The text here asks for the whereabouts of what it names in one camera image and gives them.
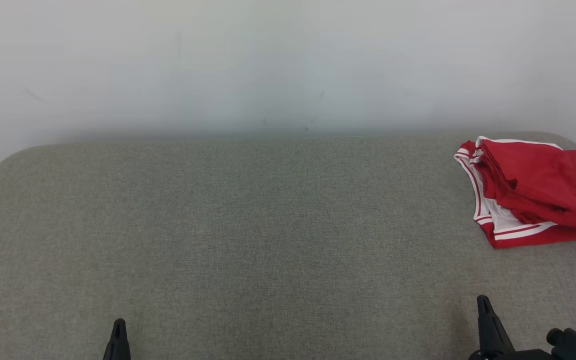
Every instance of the white stripe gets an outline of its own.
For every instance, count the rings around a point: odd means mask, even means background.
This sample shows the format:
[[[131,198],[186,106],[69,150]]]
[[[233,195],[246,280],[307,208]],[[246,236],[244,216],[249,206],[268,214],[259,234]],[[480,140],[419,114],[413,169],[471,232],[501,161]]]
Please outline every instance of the white stripe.
[[[541,224],[539,227],[531,228],[530,230],[511,232],[510,234],[503,235],[494,235],[494,241],[529,237],[530,235],[539,234],[542,231],[548,230],[548,228],[551,226],[557,225],[556,223],[551,223],[548,225],[544,224],[546,223]]]
[[[477,148],[482,144],[482,141],[491,141],[491,142],[498,142],[498,143],[511,143],[511,142],[522,142],[524,144],[537,144],[537,145],[547,145],[547,146],[553,146],[554,148],[557,148],[559,150],[563,150],[562,148],[560,148],[557,144],[555,143],[547,143],[547,142],[537,142],[537,141],[524,141],[524,140],[518,140],[518,139],[489,139],[486,136],[479,136],[477,137],[477,141],[475,142],[475,145],[477,146]]]
[[[551,221],[544,221],[542,223],[527,223],[526,225],[513,226],[513,227],[508,227],[508,228],[500,228],[499,230],[494,230],[493,233],[496,234],[496,233],[505,233],[506,231],[521,230],[521,229],[530,228],[530,227],[535,226],[535,225],[551,227],[551,226],[557,225],[557,224],[553,223]]]
[[[476,185],[476,180],[475,178],[473,178],[473,176],[471,175],[471,172],[468,171],[470,169],[470,167],[467,167],[466,162],[464,160],[459,160],[457,154],[454,155],[455,160],[457,160],[457,162],[460,164],[460,166],[463,168],[463,171],[466,171],[466,174],[468,174],[468,177],[470,178],[470,182],[472,184],[472,189],[473,191],[475,191],[475,214],[472,216],[473,219],[475,219],[480,213],[480,209],[482,206],[482,199],[480,198],[480,194],[477,192],[477,185]]]

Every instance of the white wall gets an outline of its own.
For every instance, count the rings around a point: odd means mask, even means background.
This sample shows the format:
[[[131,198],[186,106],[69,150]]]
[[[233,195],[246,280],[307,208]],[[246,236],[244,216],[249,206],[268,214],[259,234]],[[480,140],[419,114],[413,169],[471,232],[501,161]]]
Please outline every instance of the white wall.
[[[0,161],[99,132],[467,128],[576,141],[576,0],[0,0]]]

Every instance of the folded red garment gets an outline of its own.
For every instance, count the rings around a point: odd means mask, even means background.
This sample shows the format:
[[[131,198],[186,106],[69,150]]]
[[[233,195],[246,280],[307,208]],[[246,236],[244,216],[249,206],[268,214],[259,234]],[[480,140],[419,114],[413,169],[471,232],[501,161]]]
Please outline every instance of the folded red garment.
[[[503,148],[502,150],[509,151],[506,155],[514,153],[514,155],[512,155],[513,158],[503,159],[501,162],[498,162],[499,157],[503,156],[501,155],[502,152],[498,152],[500,155],[495,154],[496,157],[494,158],[497,160],[496,162],[488,160],[484,150],[480,146],[482,142],[485,143],[484,145],[489,145],[490,142],[493,142],[492,148],[497,148],[497,144],[508,144],[508,146],[501,146],[501,148]],[[548,189],[546,189],[548,187],[551,188],[551,196],[556,197],[558,192],[566,196],[576,194],[576,190],[568,189],[556,180],[558,177],[556,175],[557,171],[552,172],[541,169],[542,174],[549,175],[547,175],[548,178],[541,182],[542,185],[540,185],[539,177],[534,176],[534,173],[530,173],[533,168],[539,167],[538,159],[531,159],[530,166],[528,166],[524,164],[524,160],[521,158],[526,154],[526,150],[530,154],[530,157],[536,157],[538,155],[535,154],[535,149],[537,149],[538,152],[541,148],[534,148],[532,145],[551,146],[560,153],[566,153],[567,158],[562,160],[563,165],[558,164],[555,169],[562,169],[567,172],[571,169],[567,167],[567,165],[572,165],[574,171],[576,171],[576,152],[562,151],[554,144],[531,143],[514,139],[489,140],[486,139],[486,137],[480,137],[477,144],[479,146],[473,141],[466,141],[457,153],[455,153],[454,159],[466,171],[472,182],[475,191],[475,214],[473,219],[482,227],[487,240],[493,248],[514,248],[517,246],[534,246],[576,240],[576,225],[560,225],[555,221],[546,221],[546,219],[540,217],[550,217],[549,214],[551,212],[557,212],[557,215],[561,216],[562,214],[560,213],[562,210],[552,207],[552,204],[547,202],[547,199],[543,202],[531,197],[516,196],[517,189],[524,191],[525,189],[531,188],[529,186],[530,183],[526,179],[533,182],[533,188],[537,188],[537,191],[541,191],[541,193],[546,195],[549,193]],[[506,171],[500,163],[502,165],[507,163],[514,164],[514,169],[508,168]],[[506,207],[508,203],[505,203],[506,206],[498,203],[498,196],[505,197],[506,200],[509,200],[511,202],[510,207]],[[574,201],[572,203],[574,206],[571,208],[576,209]],[[520,221],[515,214],[519,214],[520,217],[524,218]]]
[[[524,224],[551,221],[576,228],[576,151],[557,145],[477,139],[475,168],[484,196]]]

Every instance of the gray fabric surface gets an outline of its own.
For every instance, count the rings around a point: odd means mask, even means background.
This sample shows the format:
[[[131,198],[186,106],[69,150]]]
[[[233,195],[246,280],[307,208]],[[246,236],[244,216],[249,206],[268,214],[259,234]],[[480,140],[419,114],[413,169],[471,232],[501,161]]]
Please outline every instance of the gray fabric surface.
[[[576,145],[541,132],[484,134]],[[576,329],[576,241],[494,250],[476,134],[89,143],[0,164],[0,359],[466,359]]]

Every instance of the stack of folded clothes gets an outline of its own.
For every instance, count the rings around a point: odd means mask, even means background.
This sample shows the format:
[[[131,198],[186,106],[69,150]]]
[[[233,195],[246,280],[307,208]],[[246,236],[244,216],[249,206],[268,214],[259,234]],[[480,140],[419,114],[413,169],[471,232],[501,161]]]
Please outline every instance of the stack of folded clothes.
[[[493,248],[576,240],[575,150],[480,136],[454,159],[472,182],[474,220]]]

